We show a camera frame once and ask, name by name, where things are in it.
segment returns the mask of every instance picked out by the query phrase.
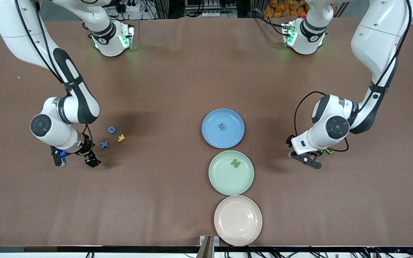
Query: black end effector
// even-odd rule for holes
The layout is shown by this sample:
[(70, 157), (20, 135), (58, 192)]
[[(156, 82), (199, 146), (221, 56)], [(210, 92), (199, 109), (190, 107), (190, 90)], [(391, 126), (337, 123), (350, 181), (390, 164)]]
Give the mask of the black end effector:
[(95, 153), (93, 153), (93, 151), (90, 151), (87, 155), (85, 155), (85, 163), (90, 167), (94, 168), (100, 165), (101, 161), (96, 158)]
[[(95, 153), (93, 153), (92, 151), (92, 147), (95, 146), (95, 144), (89, 139), (88, 135), (82, 135), (85, 138), (84, 143), (82, 144), (81, 149), (75, 152), (75, 154), (84, 156), (85, 164), (94, 168), (101, 164), (101, 161), (98, 160), (98, 158), (95, 156)], [(64, 168), (66, 166), (66, 156), (71, 155), (71, 153), (67, 153), (64, 150), (60, 150), (54, 146), (51, 146), (51, 154), (54, 158), (54, 164), (60, 168)]]
[(293, 159), (300, 161), (304, 165), (309, 165), (312, 168), (320, 169), (321, 163), (317, 160), (318, 157), (323, 155), (322, 150), (318, 150), (316, 152), (307, 152), (304, 154), (297, 155), (296, 152), (291, 152), (290, 157)]
[(292, 147), (292, 142), (291, 142), (291, 140), (292, 140), (292, 138), (294, 138), (294, 137), (295, 137), (295, 135), (291, 134), (290, 136), (288, 136), (288, 139), (286, 139), (286, 144), (288, 145), (288, 148), (291, 148), (291, 147)]
[(90, 139), (89, 136), (86, 134), (84, 135), (84, 144), (82, 145), (81, 149), (76, 152), (78, 155), (82, 155), (85, 157), (85, 163), (89, 165), (90, 167), (94, 168), (98, 165), (100, 165), (101, 161), (98, 160), (95, 156), (95, 153), (93, 153), (92, 148), (95, 146), (95, 143), (93, 143)]

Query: orange object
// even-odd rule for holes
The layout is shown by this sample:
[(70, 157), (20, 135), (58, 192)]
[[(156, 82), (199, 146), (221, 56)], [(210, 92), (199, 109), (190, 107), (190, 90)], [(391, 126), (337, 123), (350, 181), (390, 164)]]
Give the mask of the orange object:
[(337, 15), (337, 10), (336, 10), (336, 5), (335, 4), (331, 4), (332, 9), (334, 9), (334, 16)]
[(274, 15), (274, 10), (270, 7), (265, 8), (264, 11), (262, 12), (262, 16), (265, 19), (272, 18), (273, 15)]
[(297, 17), (302, 17), (305, 14), (305, 8), (299, 7), (297, 8)]
[(282, 13), (284, 10), (285, 10), (284, 4), (279, 4), (275, 7), (275, 11), (278, 11), (279, 13)]
[(278, 0), (269, 0), (270, 7), (274, 8), (275, 6), (277, 6), (277, 4), (278, 4)]
[(299, 6), (299, 2), (297, 0), (288, 0), (287, 3), (289, 4), (289, 8), (291, 10), (297, 10), (297, 7)]
[(281, 13), (275, 10), (273, 18), (280, 18), (280, 17), (281, 17)]

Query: green plate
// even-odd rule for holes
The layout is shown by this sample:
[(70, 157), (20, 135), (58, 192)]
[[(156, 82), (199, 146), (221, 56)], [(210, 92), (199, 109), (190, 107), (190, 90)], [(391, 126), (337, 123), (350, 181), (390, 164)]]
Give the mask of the green plate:
[(241, 152), (226, 150), (216, 155), (208, 171), (213, 187), (225, 195), (244, 193), (253, 183), (251, 160)]

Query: beige plate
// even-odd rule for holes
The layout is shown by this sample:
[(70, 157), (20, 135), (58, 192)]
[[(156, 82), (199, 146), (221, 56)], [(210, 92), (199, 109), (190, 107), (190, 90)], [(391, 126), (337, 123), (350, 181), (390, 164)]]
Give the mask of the beige plate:
[(228, 244), (248, 245), (261, 233), (262, 214), (250, 198), (229, 196), (216, 208), (214, 226)]

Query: green indicator light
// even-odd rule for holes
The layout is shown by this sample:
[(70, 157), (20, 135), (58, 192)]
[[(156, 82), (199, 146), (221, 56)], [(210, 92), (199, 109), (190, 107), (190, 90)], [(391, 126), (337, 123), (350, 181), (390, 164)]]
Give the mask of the green indicator light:
[(93, 42), (95, 43), (95, 48), (97, 48), (98, 49), (98, 45), (97, 45), (97, 43), (96, 43), (96, 41), (95, 41), (95, 38), (92, 36), (92, 39), (93, 39)]
[(294, 44), (294, 40), (297, 37), (297, 31), (294, 31), (294, 34), (292, 34), (292, 36), (289, 37), (288, 39), (288, 45), (289, 46), (293, 46)]
[(128, 39), (127, 38), (123, 38), (122, 36), (119, 36), (119, 39), (120, 39), (123, 47), (125, 47), (125, 48), (128, 47)]
[(321, 46), (321, 44), (323, 44), (323, 38), (324, 38), (325, 35), (326, 35), (326, 33), (324, 33), (323, 36), (321, 36), (321, 40), (320, 40), (320, 43), (318, 44), (318, 46)]

